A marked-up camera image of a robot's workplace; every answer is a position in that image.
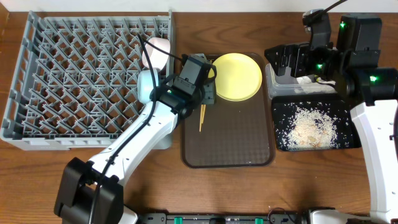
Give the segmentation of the light blue bowl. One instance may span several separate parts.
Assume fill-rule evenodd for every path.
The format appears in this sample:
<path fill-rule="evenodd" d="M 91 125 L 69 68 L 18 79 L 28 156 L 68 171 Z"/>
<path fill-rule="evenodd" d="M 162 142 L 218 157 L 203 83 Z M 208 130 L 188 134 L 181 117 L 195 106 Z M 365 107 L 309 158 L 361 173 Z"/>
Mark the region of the light blue bowl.
<path fill-rule="evenodd" d="M 152 74 L 150 70 L 142 70 L 139 73 L 137 81 L 137 96 L 138 100 L 142 104 L 147 104 L 150 102 L 150 94 L 154 89 L 152 83 Z"/>

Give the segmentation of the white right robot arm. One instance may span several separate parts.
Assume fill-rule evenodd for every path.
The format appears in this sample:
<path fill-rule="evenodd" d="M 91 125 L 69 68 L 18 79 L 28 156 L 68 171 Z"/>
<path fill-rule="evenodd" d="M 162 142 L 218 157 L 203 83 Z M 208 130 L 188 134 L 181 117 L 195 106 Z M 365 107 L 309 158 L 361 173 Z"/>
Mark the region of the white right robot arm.
<path fill-rule="evenodd" d="M 308 214 L 309 223 L 397 222 L 397 70 L 380 67 L 382 20 L 372 13 L 341 17 L 338 39 L 330 40 L 326 10 L 302 17 L 308 42 L 278 45 L 264 52 L 276 75 L 317 75 L 333 81 L 349 105 L 361 142 L 371 191 L 368 217 L 330 209 Z"/>

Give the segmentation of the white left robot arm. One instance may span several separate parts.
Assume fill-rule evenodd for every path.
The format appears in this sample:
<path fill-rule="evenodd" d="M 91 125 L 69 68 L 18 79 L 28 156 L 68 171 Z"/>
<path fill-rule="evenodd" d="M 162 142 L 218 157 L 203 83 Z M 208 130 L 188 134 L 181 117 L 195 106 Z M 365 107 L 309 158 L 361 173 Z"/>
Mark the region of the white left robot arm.
<path fill-rule="evenodd" d="M 132 173 L 205 98 L 216 67 L 204 54 L 183 56 L 179 75 L 161 83 L 139 117 L 106 149 L 84 162 L 73 158 L 64 168 L 54 214 L 63 223 L 136 223 L 124 205 L 124 186 Z"/>

